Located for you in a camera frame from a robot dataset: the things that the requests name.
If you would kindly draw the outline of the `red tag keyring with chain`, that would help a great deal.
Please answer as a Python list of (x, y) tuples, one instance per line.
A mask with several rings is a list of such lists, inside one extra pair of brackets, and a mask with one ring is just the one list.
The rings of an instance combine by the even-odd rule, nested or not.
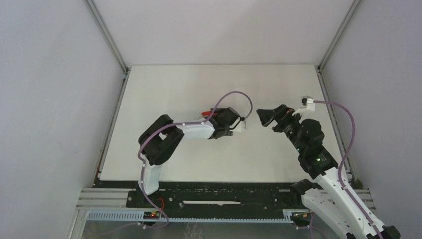
[(207, 118), (209, 118), (210, 116), (216, 116), (218, 114), (218, 112), (214, 112), (213, 114), (212, 114), (212, 111), (205, 111), (205, 112), (202, 112), (201, 113), (201, 115), (202, 115), (202, 117), (204, 118), (204, 119), (207, 119)]

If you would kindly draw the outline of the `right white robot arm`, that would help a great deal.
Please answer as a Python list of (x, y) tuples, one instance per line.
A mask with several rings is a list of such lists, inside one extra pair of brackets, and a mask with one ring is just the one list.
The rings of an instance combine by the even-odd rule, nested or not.
[(395, 226), (385, 225), (364, 204), (343, 177), (342, 169), (322, 144), (320, 122), (301, 119), (300, 114), (284, 104), (272, 110), (257, 109), (264, 127), (276, 122), (274, 132), (284, 133), (299, 153), (302, 169), (331, 198), (328, 201), (312, 182), (301, 180), (291, 186), (289, 200), (295, 208), (306, 207), (318, 215), (341, 239), (399, 239)]

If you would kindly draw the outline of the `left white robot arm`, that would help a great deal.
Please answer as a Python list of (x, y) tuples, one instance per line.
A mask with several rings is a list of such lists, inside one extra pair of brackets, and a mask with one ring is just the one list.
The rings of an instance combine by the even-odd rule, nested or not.
[(188, 122), (161, 115), (138, 139), (138, 158), (142, 161), (138, 201), (148, 208), (156, 204), (162, 166), (183, 140), (232, 136), (245, 130), (245, 121), (246, 117), (231, 107), (211, 108), (202, 112), (199, 119)]

